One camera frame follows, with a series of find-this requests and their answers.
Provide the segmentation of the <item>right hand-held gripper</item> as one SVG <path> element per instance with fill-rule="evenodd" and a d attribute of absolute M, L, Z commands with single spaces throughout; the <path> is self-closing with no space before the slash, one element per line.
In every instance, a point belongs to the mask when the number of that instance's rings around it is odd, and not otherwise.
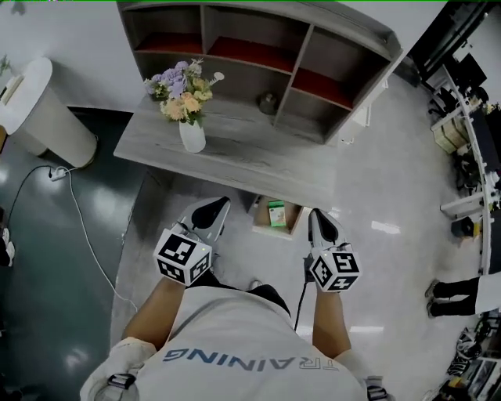
<path fill-rule="evenodd" d="M 326 211 L 314 208 L 308 217 L 308 239 L 313 249 L 307 272 L 318 288 L 330 293 L 349 291 L 362 276 L 362 268 L 351 243 L 346 243 L 342 225 Z"/>

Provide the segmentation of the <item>green box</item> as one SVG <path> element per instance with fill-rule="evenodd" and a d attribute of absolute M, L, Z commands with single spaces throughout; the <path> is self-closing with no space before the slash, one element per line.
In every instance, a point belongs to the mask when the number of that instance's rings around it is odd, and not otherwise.
<path fill-rule="evenodd" d="M 271 200 L 268 202 L 269 220 L 272 227 L 284 227 L 287 225 L 285 202 Z"/>

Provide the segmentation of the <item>wooden tray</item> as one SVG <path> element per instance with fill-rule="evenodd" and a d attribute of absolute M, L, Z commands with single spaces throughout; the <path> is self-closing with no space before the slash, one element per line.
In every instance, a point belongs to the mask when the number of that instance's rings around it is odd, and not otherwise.
<path fill-rule="evenodd" d="M 298 204 L 283 200 L 285 202 L 287 225 L 284 227 L 272 227 L 270 226 L 269 220 L 269 201 L 281 200 L 261 195 L 256 199 L 253 206 L 250 208 L 250 213 L 253 215 L 253 231 L 291 240 L 300 221 L 302 220 L 305 208 Z"/>

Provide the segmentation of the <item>person's left forearm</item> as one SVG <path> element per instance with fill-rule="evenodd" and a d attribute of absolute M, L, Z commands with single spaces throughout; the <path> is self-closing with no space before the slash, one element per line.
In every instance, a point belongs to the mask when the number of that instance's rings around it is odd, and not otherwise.
<path fill-rule="evenodd" d="M 180 283 L 162 278 L 131 318 L 122 338 L 135 338 L 160 350 L 171 334 L 185 289 Z"/>

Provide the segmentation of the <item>person's right forearm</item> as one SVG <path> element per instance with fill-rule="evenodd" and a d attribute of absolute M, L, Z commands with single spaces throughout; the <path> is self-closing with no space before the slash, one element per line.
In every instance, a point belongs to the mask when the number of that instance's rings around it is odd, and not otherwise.
<path fill-rule="evenodd" d="M 338 293 L 317 291 L 312 344 L 331 359 L 351 349 L 343 305 Z"/>

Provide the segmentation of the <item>white ceramic vase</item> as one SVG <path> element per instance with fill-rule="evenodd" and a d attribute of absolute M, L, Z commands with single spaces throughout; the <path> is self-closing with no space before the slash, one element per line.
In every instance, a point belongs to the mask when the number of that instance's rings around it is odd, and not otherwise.
<path fill-rule="evenodd" d="M 203 127 L 198 121 L 179 123 L 179 133 L 186 151 L 197 154 L 206 146 L 206 138 Z"/>

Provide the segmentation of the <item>pastel flower bouquet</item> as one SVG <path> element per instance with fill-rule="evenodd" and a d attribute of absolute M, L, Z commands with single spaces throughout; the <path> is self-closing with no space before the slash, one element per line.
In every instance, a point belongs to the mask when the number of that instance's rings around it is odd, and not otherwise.
<path fill-rule="evenodd" d="M 178 61 L 164 72 L 144 79 L 146 93 L 160 103 L 160 112 L 169 121 L 202 125 L 203 106 L 213 97 L 213 83 L 202 76 L 203 61 Z"/>

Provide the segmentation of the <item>small dark round object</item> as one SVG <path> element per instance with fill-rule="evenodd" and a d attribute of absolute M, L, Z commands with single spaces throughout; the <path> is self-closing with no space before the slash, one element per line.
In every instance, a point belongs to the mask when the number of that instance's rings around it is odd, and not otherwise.
<path fill-rule="evenodd" d="M 279 100 L 275 93 L 264 92 L 258 97 L 257 105 L 263 114 L 274 116 L 278 110 Z"/>

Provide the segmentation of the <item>person's white t-shirt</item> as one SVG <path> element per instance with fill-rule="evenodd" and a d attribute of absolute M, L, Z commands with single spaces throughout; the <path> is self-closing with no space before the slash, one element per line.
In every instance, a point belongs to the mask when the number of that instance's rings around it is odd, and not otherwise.
<path fill-rule="evenodd" d="M 280 306 L 220 287 L 184 293 L 163 345 L 118 342 L 80 400 L 113 394 L 108 381 L 126 373 L 137 401 L 369 401 L 377 382 L 354 352 L 329 357 L 300 338 Z"/>

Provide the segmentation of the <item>grey open shelf unit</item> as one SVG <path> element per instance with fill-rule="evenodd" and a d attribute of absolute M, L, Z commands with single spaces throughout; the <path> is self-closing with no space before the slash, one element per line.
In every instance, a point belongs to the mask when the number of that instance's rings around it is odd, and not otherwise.
<path fill-rule="evenodd" d="M 250 104 L 273 92 L 273 125 L 329 143 L 396 64 L 396 33 L 337 2 L 119 2 L 128 44 L 143 78 L 202 58 L 221 72 L 214 96 Z"/>

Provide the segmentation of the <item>stack of cardboard boxes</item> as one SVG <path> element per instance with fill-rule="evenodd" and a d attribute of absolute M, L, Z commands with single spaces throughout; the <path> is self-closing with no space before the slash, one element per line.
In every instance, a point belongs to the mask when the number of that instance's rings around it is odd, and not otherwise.
<path fill-rule="evenodd" d="M 431 131 L 435 143 L 447 154 L 456 152 L 470 142 L 463 118 L 460 116 L 454 117 Z"/>

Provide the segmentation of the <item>long white office desk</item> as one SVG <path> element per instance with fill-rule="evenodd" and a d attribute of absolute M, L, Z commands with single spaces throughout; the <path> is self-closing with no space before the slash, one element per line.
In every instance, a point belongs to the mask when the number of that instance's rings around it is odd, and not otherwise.
<path fill-rule="evenodd" d="M 440 210 L 453 220 L 452 231 L 459 232 L 461 222 L 469 218 L 473 224 L 473 234 L 480 235 L 480 274 L 492 270 L 494 239 L 501 239 L 501 106 L 492 107 L 481 86 L 464 87 L 470 84 L 477 72 L 441 67 L 443 79 L 439 85 L 451 89 L 459 101 L 459 106 L 445 117 L 435 122 L 431 129 L 453 119 L 463 118 L 470 142 L 450 154 L 456 171 L 455 185 L 460 198 L 442 204 Z"/>

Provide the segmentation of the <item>black office chair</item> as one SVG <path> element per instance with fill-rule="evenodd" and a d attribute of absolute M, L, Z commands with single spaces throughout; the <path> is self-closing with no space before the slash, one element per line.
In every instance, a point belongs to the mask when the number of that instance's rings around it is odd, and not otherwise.
<path fill-rule="evenodd" d="M 439 117 L 445 117 L 453 112 L 459 106 L 459 101 L 451 89 L 441 87 L 431 97 L 429 114 L 436 114 Z"/>

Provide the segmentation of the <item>white storage rack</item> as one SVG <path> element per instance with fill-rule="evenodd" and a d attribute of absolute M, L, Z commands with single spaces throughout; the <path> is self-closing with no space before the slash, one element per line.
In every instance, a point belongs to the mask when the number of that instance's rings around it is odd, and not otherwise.
<path fill-rule="evenodd" d="M 465 327 L 446 371 L 476 401 L 501 401 L 501 312 L 485 312 Z"/>

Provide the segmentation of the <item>black glass door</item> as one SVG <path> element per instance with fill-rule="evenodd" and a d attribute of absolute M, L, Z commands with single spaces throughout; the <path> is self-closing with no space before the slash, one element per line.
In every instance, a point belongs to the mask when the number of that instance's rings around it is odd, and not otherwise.
<path fill-rule="evenodd" d="M 408 53 L 421 83 L 452 57 L 498 4 L 496 0 L 446 2 Z"/>

